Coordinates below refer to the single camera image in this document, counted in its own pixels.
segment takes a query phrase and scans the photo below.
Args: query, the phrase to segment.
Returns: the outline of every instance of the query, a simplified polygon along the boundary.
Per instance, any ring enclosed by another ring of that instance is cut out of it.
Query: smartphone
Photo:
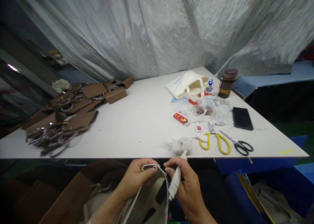
[[[247,130],[254,129],[247,109],[233,107],[232,113],[235,127]]]

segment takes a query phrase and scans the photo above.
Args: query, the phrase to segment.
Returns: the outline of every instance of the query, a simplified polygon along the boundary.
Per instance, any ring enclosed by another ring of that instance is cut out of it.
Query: yellow-handled scissors
[[[226,138],[224,138],[221,134],[216,133],[215,130],[214,130],[214,128],[211,126],[211,124],[210,124],[209,122],[208,122],[208,126],[209,126],[210,132],[204,134],[204,135],[207,135],[207,136],[208,136],[207,147],[204,147],[204,146],[203,146],[201,140],[200,140],[200,146],[201,146],[204,150],[209,150],[209,148],[210,148],[209,136],[210,136],[211,134],[214,134],[214,135],[216,135],[216,137],[217,137],[218,146],[219,146],[220,152],[221,152],[222,154],[224,154],[224,155],[230,154],[230,152],[231,152],[231,146],[230,146],[229,142],[226,140]],[[222,139],[226,142],[226,144],[228,145],[228,151],[227,151],[227,152],[224,152],[224,151],[222,150],[220,138],[222,138]]]

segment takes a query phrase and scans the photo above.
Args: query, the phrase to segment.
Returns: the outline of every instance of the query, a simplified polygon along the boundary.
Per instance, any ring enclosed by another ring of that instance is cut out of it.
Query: hand
[[[204,204],[199,178],[189,163],[176,157],[164,163],[164,166],[171,179],[175,169],[181,167],[184,181],[180,182],[177,198],[186,219],[192,224],[216,223]]]
[[[138,192],[145,181],[156,174],[156,168],[148,168],[142,171],[142,167],[146,164],[156,164],[160,166],[155,160],[150,158],[135,159],[131,162],[120,184],[117,186],[115,192],[119,194],[119,197],[125,202]]]

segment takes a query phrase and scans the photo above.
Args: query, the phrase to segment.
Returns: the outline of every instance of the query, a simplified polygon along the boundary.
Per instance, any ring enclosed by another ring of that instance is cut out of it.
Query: brown bottle
[[[232,89],[232,85],[236,80],[236,75],[238,74],[238,70],[235,68],[227,69],[224,75],[221,76],[220,79],[220,89],[218,96],[221,98],[228,98]]]

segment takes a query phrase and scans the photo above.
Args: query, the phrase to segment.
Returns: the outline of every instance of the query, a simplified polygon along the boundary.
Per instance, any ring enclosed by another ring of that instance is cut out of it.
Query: finger
[[[147,181],[149,178],[153,177],[156,172],[157,172],[158,168],[148,168],[144,171],[142,171],[141,173],[139,173],[139,178],[141,180],[141,183],[143,184],[145,181]]]
[[[165,168],[169,167],[169,168],[173,168],[174,170],[176,170],[178,165],[177,164],[170,164],[170,165],[168,165],[167,163],[164,163],[164,167]]]
[[[173,168],[167,167],[165,168],[165,172],[170,176],[170,178],[173,178],[173,175],[175,173],[175,170]]]
[[[181,167],[181,171],[184,174],[185,179],[189,179],[190,175],[194,173],[189,163],[185,159],[182,159],[179,157],[171,158],[168,162],[164,164],[165,167],[171,167],[171,168],[176,165]]]
[[[160,165],[151,158],[144,158],[144,159],[137,160],[137,165],[139,168],[142,168],[144,165],[147,165],[147,164],[156,164],[160,167]]]

